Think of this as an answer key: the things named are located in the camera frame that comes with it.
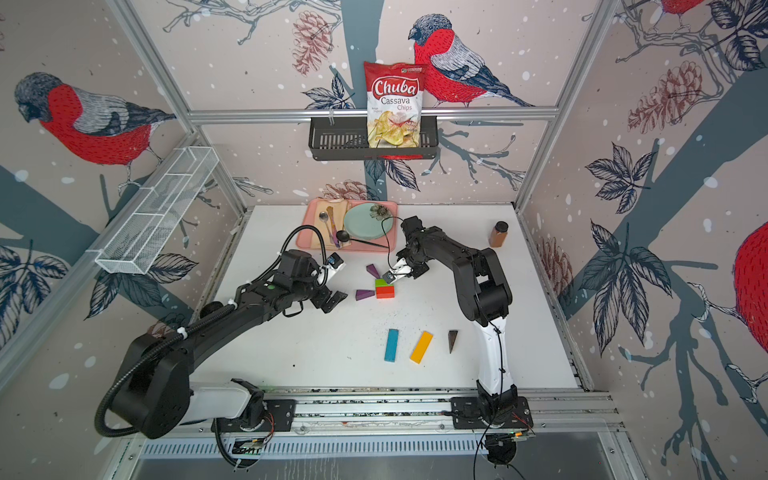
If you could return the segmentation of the red rectangular block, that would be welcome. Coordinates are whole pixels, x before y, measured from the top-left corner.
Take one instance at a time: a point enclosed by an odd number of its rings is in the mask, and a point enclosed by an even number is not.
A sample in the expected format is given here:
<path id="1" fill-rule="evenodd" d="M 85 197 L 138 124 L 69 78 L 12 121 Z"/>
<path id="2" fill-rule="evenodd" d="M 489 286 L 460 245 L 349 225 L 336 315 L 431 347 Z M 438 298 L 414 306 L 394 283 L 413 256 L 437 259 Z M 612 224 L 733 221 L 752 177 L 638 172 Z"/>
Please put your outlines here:
<path id="1" fill-rule="evenodd" d="M 375 289 L 377 299 L 393 299 L 395 297 L 395 289 L 393 286 L 382 286 Z"/>

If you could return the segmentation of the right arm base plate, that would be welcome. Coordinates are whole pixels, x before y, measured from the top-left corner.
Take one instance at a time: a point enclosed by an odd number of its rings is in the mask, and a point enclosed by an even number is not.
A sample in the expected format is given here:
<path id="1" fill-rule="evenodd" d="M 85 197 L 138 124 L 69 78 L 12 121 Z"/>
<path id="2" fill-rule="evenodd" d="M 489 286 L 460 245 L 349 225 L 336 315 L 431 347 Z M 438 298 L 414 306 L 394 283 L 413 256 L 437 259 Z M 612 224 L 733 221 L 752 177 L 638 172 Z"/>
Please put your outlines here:
<path id="1" fill-rule="evenodd" d="M 526 398 L 518 397 L 510 406 L 492 412 L 482 406 L 477 397 L 452 397 L 448 415 L 455 430 L 491 429 L 530 430 L 533 425 L 531 410 Z"/>

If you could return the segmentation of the purple triangle block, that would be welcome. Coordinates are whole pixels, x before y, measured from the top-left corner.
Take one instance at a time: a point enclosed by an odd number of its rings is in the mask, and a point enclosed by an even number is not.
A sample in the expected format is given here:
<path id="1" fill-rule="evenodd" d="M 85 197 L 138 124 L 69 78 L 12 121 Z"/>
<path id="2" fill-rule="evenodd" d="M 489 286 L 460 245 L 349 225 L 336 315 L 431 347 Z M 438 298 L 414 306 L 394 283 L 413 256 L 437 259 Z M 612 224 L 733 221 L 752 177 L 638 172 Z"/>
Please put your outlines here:
<path id="1" fill-rule="evenodd" d="M 380 279 L 381 274 L 379 273 L 378 269 L 373 264 L 368 264 L 366 266 L 366 271 L 371 274 L 374 278 Z"/>
<path id="2" fill-rule="evenodd" d="M 374 290 L 357 290 L 355 292 L 355 299 L 361 301 L 363 299 L 371 298 L 376 295 Z"/>

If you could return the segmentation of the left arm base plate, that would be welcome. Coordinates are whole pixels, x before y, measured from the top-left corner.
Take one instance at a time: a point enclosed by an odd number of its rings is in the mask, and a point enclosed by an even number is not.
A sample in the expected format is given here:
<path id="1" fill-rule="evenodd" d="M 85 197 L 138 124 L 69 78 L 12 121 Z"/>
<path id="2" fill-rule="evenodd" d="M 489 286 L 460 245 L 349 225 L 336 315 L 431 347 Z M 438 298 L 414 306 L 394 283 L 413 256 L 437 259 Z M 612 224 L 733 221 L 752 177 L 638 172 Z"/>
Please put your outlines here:
<path id="1" fill-rule="evenodd" d="M 297 402 L 293 399 L 253 400 L 237 417 L 212 421 L 222 433 L 289 432 Z"/>

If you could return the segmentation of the teal long block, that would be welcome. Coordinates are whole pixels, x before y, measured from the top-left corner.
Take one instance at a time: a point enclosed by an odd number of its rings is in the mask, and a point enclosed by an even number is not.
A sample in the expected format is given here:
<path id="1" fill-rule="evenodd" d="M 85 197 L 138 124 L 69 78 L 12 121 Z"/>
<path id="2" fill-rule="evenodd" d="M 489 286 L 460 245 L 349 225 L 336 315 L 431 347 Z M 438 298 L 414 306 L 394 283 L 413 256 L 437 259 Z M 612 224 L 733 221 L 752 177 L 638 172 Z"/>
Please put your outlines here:
<path id="1" fill-rule="evenodd" d="M 394 363 L 396 361 L 397 348 L 399 340 L 399 331 L 397 329 L 390 329 L 387 334 L 387 340 L 385 345 L 384 361 Z"/>

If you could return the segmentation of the yellow long block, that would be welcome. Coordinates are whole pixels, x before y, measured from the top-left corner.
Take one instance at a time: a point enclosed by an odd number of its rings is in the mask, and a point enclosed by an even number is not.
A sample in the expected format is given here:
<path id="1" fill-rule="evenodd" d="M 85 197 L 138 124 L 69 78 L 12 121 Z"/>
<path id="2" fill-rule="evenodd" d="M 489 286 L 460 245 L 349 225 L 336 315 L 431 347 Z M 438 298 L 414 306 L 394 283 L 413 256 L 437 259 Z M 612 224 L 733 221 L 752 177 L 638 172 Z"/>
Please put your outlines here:
<path id="1" fill-rule="evenodd" d="M 423 331 L 419 336 L 409 359 L 415 364 L 421 364 L 434 336 L 428 331 Z"/>

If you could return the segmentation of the dark brown triangle block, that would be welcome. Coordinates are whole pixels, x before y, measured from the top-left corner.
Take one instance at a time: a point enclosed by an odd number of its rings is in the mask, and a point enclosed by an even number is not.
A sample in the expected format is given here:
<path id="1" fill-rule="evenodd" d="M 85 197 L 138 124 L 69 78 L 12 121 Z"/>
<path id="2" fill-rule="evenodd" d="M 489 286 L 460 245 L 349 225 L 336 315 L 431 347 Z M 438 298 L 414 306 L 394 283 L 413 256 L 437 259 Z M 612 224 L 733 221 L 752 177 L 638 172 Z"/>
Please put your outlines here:
<path id="1" fill-rule="evenodd" d="M 458 334 L 459 334 L 458 330 L 450 330 L 448 332 L 448 349 L 450 354 L 452 354 L 455 349 Z"/>

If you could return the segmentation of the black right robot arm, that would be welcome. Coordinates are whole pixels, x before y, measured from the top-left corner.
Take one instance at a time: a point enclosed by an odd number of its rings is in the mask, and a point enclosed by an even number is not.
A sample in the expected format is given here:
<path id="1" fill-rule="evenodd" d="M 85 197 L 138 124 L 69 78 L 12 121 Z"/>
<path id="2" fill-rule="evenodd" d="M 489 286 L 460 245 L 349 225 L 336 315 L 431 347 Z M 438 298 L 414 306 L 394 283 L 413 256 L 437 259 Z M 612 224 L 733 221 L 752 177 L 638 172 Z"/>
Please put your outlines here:
<path id="1" fill-rule="evenodd" d="M 453 275 L 458 306 L 478 331 L 480 368 L 477 385 L 479 417 L 488 426 L 513 419 L 519 406 L 518 388 L 508 367 L 506 318 L 513 301 L 511 288 L 497 253 L 476 249 L 449 237 L 437 226 L 425 227 L 411 216 L 401 221 L 405 246 L 390 268 L 394 279 L 417 279 L 438 262 Z"/>

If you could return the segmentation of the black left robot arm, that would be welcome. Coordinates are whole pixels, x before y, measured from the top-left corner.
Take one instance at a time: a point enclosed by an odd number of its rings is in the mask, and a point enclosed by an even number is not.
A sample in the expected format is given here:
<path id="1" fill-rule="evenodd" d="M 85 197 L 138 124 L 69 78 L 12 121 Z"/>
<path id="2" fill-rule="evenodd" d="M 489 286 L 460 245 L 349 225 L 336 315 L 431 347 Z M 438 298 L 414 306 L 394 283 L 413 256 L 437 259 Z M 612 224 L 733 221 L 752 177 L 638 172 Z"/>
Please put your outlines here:
<path id="1" fill-rule="evenodd" d="M 331 312 L 346 295 L 332 292 L 327 283 L 343 265 L 336 253 L 323 251 L 315 260 L 308 252 L 283 246 L 262 274 L 238 287 L 233 301 L 206 305 L 194 324 L 161 338 L 137 337 L 96 409 L 96 432 L 105 438 L 141 433 L 157 439 L 180 424 L 205 420 L 259 428 L 269 416 L 260 388 L 238 378 L 223 385 L 194 385 L 191 375 L 241 334 L 279 315 L 292 317 L 293 305 L 311 303 Z"/>

